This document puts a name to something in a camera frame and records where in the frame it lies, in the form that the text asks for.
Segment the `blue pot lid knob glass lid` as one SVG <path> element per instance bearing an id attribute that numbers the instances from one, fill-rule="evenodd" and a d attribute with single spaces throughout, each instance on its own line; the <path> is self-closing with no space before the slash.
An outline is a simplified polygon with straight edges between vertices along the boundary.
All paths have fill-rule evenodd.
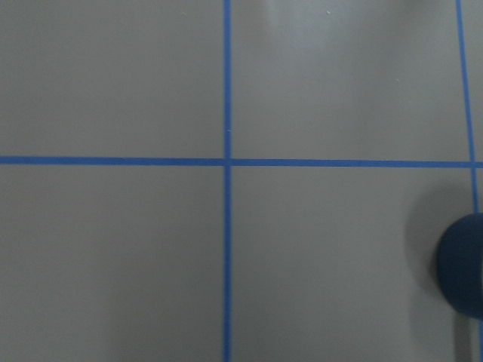
<path id="1" fill-rule="evenodd" d="M 472 213 L 443 233 L 436 254 L 438 285 L 448 303 L 482 319 L 482 214 Z"/>

